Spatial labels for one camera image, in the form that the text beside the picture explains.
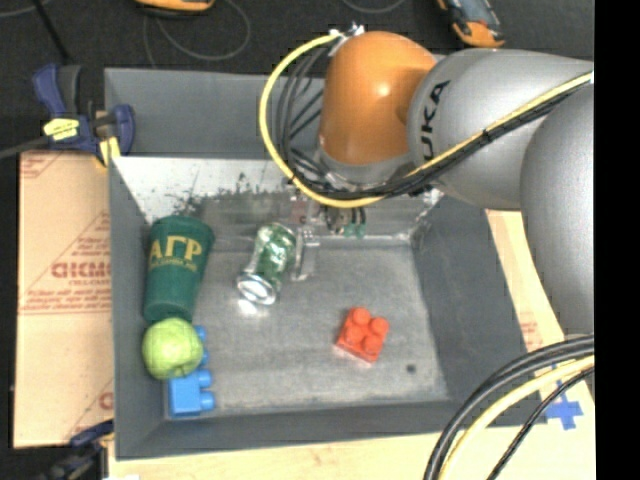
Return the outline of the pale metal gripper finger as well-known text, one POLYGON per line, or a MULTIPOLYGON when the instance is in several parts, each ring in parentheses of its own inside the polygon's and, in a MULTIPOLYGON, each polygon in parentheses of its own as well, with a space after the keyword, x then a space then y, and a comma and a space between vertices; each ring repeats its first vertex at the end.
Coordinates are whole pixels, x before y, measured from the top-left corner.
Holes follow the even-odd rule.
POLYGON ((320 239, 310 227, 301 227, 296 232, 293 281, 304 281, 315 274, 320 250, 320 239))

